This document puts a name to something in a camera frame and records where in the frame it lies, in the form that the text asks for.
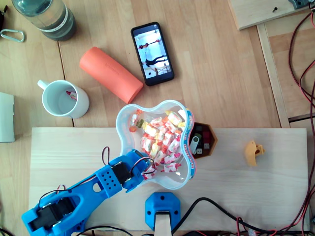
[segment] keychain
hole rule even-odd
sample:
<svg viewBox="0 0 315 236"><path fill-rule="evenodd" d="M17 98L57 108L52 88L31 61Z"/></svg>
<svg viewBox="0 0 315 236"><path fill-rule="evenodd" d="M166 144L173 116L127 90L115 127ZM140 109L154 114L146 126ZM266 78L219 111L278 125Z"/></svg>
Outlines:
<svg viewBox="0 0 315 236"><path fill-rule="evenodd" d="M2 29L2 26L3 26L3 22L4 22L4 14L5 12L7 11L8 9L8 6L5 6L3 12L0 11L0 29ZM15 33L20 33L22 35L22 39L19 40L17 38L12 38L12 37L9 37L7 35L4 34L4 32L15 32ZM24 39L25 39L25 36L24 36L24 33L20 30L13 30L13 29L2 29L0 31L0 36L3 37L3 38L6 38L6 39L9 39L11 41L14 41L14 42L18 42L18 43L22 43L24 42Z"/></svg>

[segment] robotic arm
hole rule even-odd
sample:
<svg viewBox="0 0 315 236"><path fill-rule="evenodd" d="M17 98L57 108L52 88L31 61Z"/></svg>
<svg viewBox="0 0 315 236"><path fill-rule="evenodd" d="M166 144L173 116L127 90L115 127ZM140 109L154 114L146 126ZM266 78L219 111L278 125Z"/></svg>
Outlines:
<svg viewBox="0 0 315 236"><path fill-rule="evenodd" d="M144 179L141 173L150 165L137 150L120 156L109 165L66 190L53 191L22 215L31 236L70 236L82 232L90 214L107 198L123 188L126 192ZM94 191L98 185L99 192Z"/></svg>

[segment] blue 3d printed part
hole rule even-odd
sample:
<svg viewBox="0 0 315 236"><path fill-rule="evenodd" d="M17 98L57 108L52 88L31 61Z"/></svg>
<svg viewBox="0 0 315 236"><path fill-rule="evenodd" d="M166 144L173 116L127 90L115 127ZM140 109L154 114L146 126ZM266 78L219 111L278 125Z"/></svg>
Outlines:
<svg viewBox="0 0 315 236"><path fill-rule="evenodd" d="M140 161L130 173L142 157L146 154L133 149L70 188L42 197L22 215L30 235L70 236L84 231L88 217L105 199L123 188L129 192L143 181L141 173L149 166L149 160Z"/></svg>
<svg viewBox="0 0 315 236"><path fill-rule="evenodd" d="M181 201L173 193L153 193L145 203L145 221L153 231L157 213L169 214L173 229L181 220Z"/></svg>

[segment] water bottle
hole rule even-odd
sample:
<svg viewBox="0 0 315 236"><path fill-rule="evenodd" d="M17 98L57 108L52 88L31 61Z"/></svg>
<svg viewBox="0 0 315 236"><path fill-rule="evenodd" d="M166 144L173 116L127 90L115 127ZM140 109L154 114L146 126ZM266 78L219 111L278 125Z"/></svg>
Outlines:
<svg viewBox="0 0 315 236"><path fill-rule="evenodd" d="M62 0L12 0L14 7L48 38L70 39L76 30L75 19Z"/></svg>

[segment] orange foam roller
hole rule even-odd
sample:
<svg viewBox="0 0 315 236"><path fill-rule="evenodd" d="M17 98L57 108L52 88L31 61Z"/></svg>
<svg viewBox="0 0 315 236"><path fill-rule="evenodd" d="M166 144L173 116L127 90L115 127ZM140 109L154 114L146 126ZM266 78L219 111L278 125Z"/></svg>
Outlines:
<svg viewBox="0 0 315 236"><path fill-rule="evenodd" d="M142 82L97 47L84 53L80 67L127 104L143 87Z"/></svg>

